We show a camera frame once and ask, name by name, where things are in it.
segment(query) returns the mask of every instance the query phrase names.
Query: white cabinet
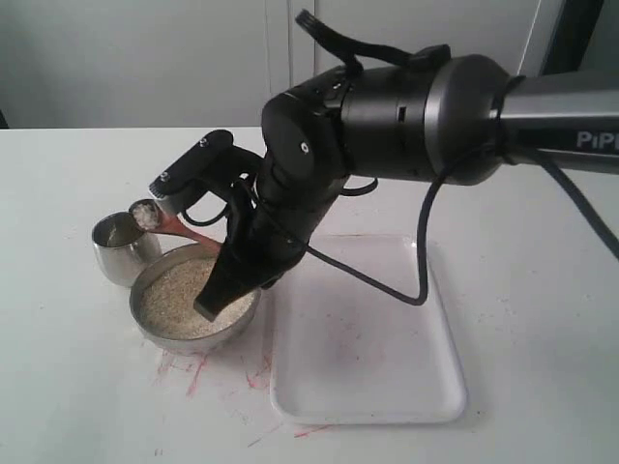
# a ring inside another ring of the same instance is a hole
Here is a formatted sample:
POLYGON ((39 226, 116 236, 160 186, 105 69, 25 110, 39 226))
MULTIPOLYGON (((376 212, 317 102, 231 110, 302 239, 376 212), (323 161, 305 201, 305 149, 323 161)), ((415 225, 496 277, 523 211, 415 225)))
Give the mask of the white cabinet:
POLYGON ((254 126, 271 95, 329 69, 294 16, 366 42, 447 43, 536 73, 562 0, 0 1, 12 127, 254 126))

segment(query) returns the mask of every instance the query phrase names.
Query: metal bowl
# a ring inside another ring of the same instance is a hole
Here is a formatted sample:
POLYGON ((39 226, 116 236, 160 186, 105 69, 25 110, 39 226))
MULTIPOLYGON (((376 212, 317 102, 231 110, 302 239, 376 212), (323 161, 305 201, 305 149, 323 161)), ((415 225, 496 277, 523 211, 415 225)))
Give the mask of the metal bowl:
POLYGON ((129 305, 132 310, 133 319, 135 319, 135 322, 142 330, 142 333, 146 338, 170 353, 182 356, 192 356, 211 353, 221 348, 226 342, 243 333, 255 314, 258 301, 260 300, 260 290, 254 290, 252 292, 253 298, 250 306, 237 321, 219 332, 211 333, 200 338, 166 338, 150 332, 148 327, 143 324, 140 307, 142 295, 144 294, 144 291, 150 287, 155 280, 157 280, 157 278, 159 278, 168 269, 184 263, 185 261, 214 257, 215 255, 210 253, 209 250, 201 244, 185 245, 172 249, 142 271, 133 284, 132 291, 129 296, 129 305))

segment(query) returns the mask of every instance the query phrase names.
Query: white tray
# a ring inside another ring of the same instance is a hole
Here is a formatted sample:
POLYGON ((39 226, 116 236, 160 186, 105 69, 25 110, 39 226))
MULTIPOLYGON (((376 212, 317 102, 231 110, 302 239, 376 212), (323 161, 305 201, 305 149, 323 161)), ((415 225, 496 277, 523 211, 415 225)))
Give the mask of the white tray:
MULTIPOLYGON (((407 295, 416 248, 401 236, 334 236, 312 245, 407 295)), ((430 273, 421 307, 307 256, 274 287, 271 399, 288 420, 429 423, 466 404, 457 354, 430 273)))

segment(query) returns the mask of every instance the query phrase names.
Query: rice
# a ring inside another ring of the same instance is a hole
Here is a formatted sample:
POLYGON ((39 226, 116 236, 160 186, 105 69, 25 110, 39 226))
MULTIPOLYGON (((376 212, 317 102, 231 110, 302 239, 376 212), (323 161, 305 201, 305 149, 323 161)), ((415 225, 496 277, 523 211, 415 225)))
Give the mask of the rice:
POLYGON ((191 339, 222 331, 239 320, 250 308, 252 294, 227 306, 215 322, 209 322, 193 309, 193 301, 214 265, 215 259, 191 259, 163 273, 142 296, 144 326, 165 338, 191 339))
POLYGON ((153 205, 148 203, 135 205, 132 214, 140 229, 153 230, 159 226, 159 214, 153 205))

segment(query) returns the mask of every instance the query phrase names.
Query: white table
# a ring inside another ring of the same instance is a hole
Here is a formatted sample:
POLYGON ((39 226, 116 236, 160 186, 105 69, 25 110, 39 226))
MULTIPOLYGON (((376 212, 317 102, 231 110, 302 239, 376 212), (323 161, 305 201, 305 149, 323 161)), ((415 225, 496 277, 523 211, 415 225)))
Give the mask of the white table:
MULTIPOLYGON (((280 425, 265 389, 264 307, 197 375, 144 342, 128 291, 96 267, 91 228, 148 196, 206 131, 0 131, 0 462, 616 461, 619 264, 535 167, 445 187, 432 212, 431 264, 469 390, 456 422, 295 438, 306 429, 280 425)), ((258 129, 234 132, 262 153, 258 129)), ((619 179, 571 175, 619 230, 619 179)), ((426 188, 385 181, 342 198, 318 233, 410 233, 426 188)))

